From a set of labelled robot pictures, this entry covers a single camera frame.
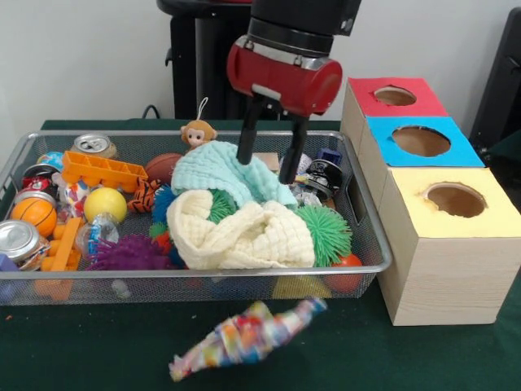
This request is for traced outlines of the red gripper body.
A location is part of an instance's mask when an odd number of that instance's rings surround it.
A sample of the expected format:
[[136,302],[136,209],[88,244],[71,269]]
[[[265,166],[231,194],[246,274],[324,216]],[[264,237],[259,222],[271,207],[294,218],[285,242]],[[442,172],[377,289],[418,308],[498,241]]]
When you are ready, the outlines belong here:
[[228,54],[227,76],[243,94],[259,94],[296,115],[322,115],[342,83],[339,62],[312,58],[253,42],[237,40]]

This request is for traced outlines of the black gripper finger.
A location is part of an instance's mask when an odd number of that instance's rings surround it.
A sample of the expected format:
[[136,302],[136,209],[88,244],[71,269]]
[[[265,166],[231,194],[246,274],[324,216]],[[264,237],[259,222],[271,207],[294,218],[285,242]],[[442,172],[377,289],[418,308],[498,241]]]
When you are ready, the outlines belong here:
[[252,160],[253,144],[256,139],[256,123],[263,109],[263,97],[253,96],[243,119],[239,138],[237,159],[241,165],[248,165]]
[[292,123],[292,138],[279,172],[278,178],[282,184],[294,182],[309,130],[309,117],[293,113],[288,113],[287,117]]

